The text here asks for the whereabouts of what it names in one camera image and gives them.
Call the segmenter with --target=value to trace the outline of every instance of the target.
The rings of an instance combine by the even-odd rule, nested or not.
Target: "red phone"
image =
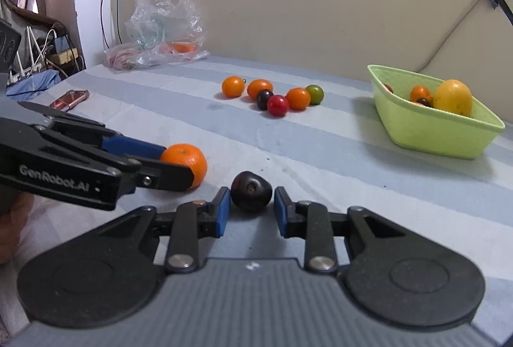
[[[77,104],[89,98],[89,91],[68,91],[62,97],[50,104],[50,108],[60,111],[69,111]]]

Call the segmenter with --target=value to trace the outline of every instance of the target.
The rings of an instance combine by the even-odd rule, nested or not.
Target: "yellow fruit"
[[[470,89],[459,80],[446,80],[433,94],[433,108],[469,116],[472,112]]]

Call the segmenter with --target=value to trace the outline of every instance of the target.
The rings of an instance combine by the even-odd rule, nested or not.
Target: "plastic bag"
[[[135,0],[135,11],[125,23],[133,43],[108,49],[104,64],[116,69],[138,69],[155,64],[179,64],[207,57],[201,50],[205,34],[193,0]]]

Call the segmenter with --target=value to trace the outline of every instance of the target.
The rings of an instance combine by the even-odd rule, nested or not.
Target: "striped tablecloth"
[[[221,82],[233,74],[248,81],[268,79],[283,94],[315,83],[326,96],[319,107],[273,119],[247,99],[224,99]],[[513,332],[512,128],[474,161],[404,150],[383,129],[370,84],[224,58],[133,72],[96,66],[35,101],[49,104],[69,89],[91,92],[75,114],[164,146],[197,145],[209,170],[193,192],[140,189],[121,198],[112,213],[38,199],[17,257],[0,269],[0,315],[11,334],[27,324],[16,299],[15,277],[30,258],[140,205],[166,211],[182,201],[210,200],[243,170],[262,175],[274,187],[285,186],[293,200],[315,200],[341,212],[365,206],[468,256],[487,284],[476,325],[497,341]],[[252,220],[233,213],[225,236],[205,239],[201,250],[218,257],[302,259],[304,243],[281,239],[271,212]],[[341,262],[348,261],[342,242],[338,255]]]

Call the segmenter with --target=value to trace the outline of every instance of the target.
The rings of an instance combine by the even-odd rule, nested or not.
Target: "green basket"
[[[374,102],[388,135],[398,146],[437,155],[472,159],[505,128],[502,120],[473,98],[470,117],[424,107],[408,98],[416,85],[432,93],[443,81],[401,69],[369,67]],[[388,84],[393,94],[383,85]]]

